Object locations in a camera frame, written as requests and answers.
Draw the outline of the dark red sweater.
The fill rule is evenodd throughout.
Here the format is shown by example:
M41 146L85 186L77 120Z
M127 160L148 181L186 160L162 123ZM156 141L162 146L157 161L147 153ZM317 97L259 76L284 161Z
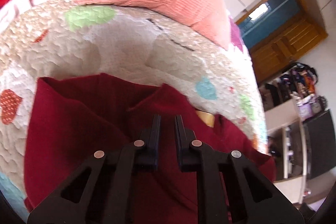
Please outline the dark red sweater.
M106 74L62 81L44 77L37 82L26 140L27 209L33 210L96 151L115 151L137 140L156 114L161 116L158 169L134 180L134 223L197 222L196 175L181 172L177 163L176 115L199 140L217 151L242 152L275 180L273 159L254 149L235 124L216 115L209 127L187 98L167 84L139 85Z

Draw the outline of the white desk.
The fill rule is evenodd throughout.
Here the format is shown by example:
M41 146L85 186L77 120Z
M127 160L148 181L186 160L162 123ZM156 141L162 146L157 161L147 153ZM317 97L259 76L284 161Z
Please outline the white desk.
M307 145L299 109L288 100L265 112L268 152L276 163L274 185L293 204L303 202L307 179Z

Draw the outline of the black monitor screen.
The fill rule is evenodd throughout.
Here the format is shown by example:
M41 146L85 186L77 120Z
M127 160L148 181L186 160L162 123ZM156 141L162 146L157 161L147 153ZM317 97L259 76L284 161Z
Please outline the black monitor screen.
M307 146L307 174L310 179L335 167L335 128L330 110L303 122Z

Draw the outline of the cluttered shelf rack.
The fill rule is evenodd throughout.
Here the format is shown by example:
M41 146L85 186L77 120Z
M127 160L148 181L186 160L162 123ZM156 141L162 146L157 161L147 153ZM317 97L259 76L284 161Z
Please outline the cluttered shelf rack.
M293 63L280 75L259 87L265 111L294 100L303 121L327 110L327 99L318 94L316 70L303 63Z

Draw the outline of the wooden door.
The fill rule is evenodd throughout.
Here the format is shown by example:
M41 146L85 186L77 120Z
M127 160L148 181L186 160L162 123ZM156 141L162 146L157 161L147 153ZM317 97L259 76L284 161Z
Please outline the wooden door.
M314 19L297 14L249 50L257 83L275 77L326 38Z

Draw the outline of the patchwork heart quilt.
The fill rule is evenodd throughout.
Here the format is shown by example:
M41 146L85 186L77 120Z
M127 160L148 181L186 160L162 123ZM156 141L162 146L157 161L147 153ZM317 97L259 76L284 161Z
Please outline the patchwork heart quilt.
M156 12L75 0L11 0L1 9L1 192L20 221L23 157L37 79L106 73L166 83L199 110L221 114L266 151L265 116L252 60Z

